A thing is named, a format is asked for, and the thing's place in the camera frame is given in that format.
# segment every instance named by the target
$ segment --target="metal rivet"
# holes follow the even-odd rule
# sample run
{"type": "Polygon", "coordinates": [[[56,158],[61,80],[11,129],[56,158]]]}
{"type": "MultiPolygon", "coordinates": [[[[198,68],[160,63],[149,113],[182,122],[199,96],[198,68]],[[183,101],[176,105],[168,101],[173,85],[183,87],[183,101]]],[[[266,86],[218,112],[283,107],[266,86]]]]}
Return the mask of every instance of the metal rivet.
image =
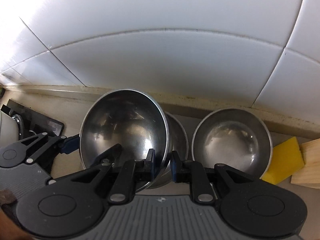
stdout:
{"type": "Polygon", "coordinates": [[[48,181],[48,185],[51,185],[51,184],[53,184],[53,183],[56,183],[56,181],[55,181],[54,179],[50,179],[50,180],[48,181]]]}
{"type": "Polygon", "coordinates": [[[200,194],[198,196],[198,200],[201,202],[210,202],[211,200],[213,200],[213,196],[210,194],[200,194]]]}
{"type": "Polygon", "coordinates": [[[110,200],[113,202],[121,202],[125,200],[125,195],[119,193],[119,194],[112,194],[110,196],[110,200]]]}

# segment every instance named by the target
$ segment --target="shiny bowl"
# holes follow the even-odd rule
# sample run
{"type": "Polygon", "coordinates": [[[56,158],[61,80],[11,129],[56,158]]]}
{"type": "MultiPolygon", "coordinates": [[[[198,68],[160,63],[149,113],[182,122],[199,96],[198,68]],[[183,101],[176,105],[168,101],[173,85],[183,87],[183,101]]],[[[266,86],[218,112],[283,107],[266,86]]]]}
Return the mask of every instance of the shiny bowl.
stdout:
{"type": "MultiPolygon", "coordinates": [[[[165,112],[169,124],[170,139],[172,140],[172,150],[177,151],[181,160],[188,158],[189,144],[185,129],[177,118],[165,112]]],[[[172,181],[170,162],[161,176],[158,176],[148,189],[162,187],[172,181]]]]}
{"type": "Polygon", "coordinates": [[[224,163],[256,178],[267,171],[272,141],[265,124],[241,109],[221,109],[207,115],[192,138],[192,158],[204,167],[224,163]]]}
{"type": "MultiPolygon", "coordinates": [[[[123,151],[115,167],[125,161],[145,159],[150,148],[156,151],[156,175],[164,171],[169,150],[169,126],[164,112],[149,95],[132,89],[114,90],[90,108],[80,130],[80,156],[85,168],[113,145],[123,151]]],[[[151,182],[138,183],[137,191],[151,182]]]]}

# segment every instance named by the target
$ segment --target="white tile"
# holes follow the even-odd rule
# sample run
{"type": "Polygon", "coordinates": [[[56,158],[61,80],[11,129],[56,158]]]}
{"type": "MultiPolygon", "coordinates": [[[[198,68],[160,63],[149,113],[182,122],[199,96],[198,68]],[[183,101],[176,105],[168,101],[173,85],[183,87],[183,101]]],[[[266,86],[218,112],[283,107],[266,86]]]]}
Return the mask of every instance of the white tile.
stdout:
{"type": "Polygon", "coordinates": [[[303,0],[287,47],[320,62],[320,0],[303,0]]]}
{"type": "Polygon", "coordinates": [[[149,31],[90,39],[52,52],[86,86],[134,87],[250,105],[281,47],[225,34],[149,31]]]}
{"type": "Polygon", "coordinates": [[[3,60],[0,60],[0,73],[10,68],[10,66],[5,63],[3,60]]]}
{"type": "Polygon", "coordinates": [[[30,85],[30,82],[22,77],[13,68],[9,68],[0,74],[0,83],[5,86],[30,85]]]}
{"type": "Polygon", "coordinates": [[[0,0],[0,41],[0,58],[9,66],[47,50],[6,0],[0,0]]]}
{"type": "Polygon", "coordinates": [[[320,124],[320,64],[286,49],[254,107],[320,124]]]}
{"type": "Polygon", "coordinates": [[[182,28],[284,46],[301,0],[10,0],[49,48],[130,30],[182,28]]]}
{"type": "Polygon", "coordinates": [[[17,64],[13,69],[33,85],[83,86],[49,51],[17,64]]]}

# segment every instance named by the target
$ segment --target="white container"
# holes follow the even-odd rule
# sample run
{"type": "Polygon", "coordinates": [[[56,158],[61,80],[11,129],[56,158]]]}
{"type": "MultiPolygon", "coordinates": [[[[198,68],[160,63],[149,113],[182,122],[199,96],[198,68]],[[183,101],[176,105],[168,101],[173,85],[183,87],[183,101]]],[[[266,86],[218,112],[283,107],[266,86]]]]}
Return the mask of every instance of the white container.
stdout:
{"type": "Polygon", "coordinates": [[[0,147],[5,147],[19,140],[17,122],[0,111],[0,147]]]}

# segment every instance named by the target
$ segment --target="beige countertop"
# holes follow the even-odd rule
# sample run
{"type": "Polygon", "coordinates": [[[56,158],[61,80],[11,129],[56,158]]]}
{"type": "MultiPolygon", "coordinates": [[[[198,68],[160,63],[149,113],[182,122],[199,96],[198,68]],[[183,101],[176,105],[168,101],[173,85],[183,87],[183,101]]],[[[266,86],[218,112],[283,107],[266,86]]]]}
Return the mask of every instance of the beige countertop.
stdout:
{"type": "MultiPolygon", "coordinates": [[[[85,114],[93,104],[92,101],[85,101],[71,98],[61,98],[48,95],[39,95],[31,93],[22,93],[18,91],[6,91],[1,99],[1,105],[7,104],[12,99],[26,107],[45,114],[51,118],[57,119],[65,124],[63,134],[72,136],[79,133],[82,120],[85,114]]],[[[183,123],[189,141],[192,133],[199,123],[200,119],[185,116],[177,116],[183,123]]],[[[271,133],[274,146],[287,140],[291,136],[271,133]]],[[[298,138],[300,143],[308,141],[304,138],[298,138]]],[[[69,155],[60,154],[55,158],[52,167],[52,177],[58,178],[82,169],[79,152],[75,151],[69,155]]],[[[279,183],[280,187],[290,190],[299,195],[308,207],[308,217],[302,228],[300,236],[306,240],[320,239],[320,190],[302,187],[290,184],[290,178],[279,183]]],[[[180,183],[169,183],[161,188],[146,189],[140,192],[145,195],[175,195],[189,194],[189,185],[180,183]]]]}

